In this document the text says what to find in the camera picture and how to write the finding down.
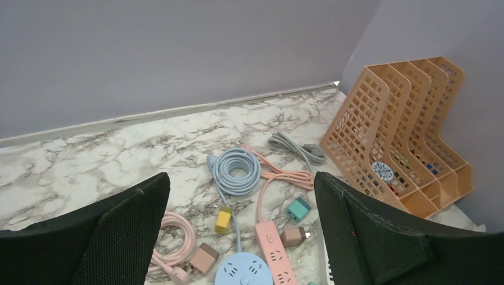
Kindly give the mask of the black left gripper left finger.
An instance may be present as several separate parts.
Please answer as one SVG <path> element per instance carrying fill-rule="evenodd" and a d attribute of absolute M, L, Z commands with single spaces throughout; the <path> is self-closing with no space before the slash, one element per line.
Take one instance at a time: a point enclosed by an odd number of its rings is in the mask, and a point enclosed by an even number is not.
<path fill-rule="evenodd" d="M 166 210 L 162 172 L 21 230 L 1 232 L 2 284 L 143 284 Z"/>

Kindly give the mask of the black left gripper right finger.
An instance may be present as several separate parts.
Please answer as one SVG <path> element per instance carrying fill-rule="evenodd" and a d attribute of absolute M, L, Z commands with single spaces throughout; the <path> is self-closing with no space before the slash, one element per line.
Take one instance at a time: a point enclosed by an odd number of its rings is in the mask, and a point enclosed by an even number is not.
<path fill-rule="evenodd" d="M 335 284 L 503 283 L 503 233 L 416 217 L 327 172 L 314 193 Z"/>

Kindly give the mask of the pink brown plug adapter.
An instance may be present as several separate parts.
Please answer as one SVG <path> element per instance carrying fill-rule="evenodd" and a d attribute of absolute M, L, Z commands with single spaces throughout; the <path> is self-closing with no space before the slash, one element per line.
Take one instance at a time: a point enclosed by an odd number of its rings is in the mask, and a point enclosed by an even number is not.
<path fill-rule="evenodd" d="M 303 227 L 284 229 L 280 234 L 280 239 L 284 247 L 298 246 L 311 236 Z"/>

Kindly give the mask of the yellow plug adapter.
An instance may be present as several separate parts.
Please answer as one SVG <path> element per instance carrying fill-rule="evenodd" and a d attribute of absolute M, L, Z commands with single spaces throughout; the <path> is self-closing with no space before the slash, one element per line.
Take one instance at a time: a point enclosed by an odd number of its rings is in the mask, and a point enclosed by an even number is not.
<path fill-rule="evenodd" d="M 222 206 L 219 209 L 216 222 L 215 222 L 215 232 L 218 234 L 226 234 L 229 229 L 229 224 L 232 218 L 232 209 L 227 206 Z"/>

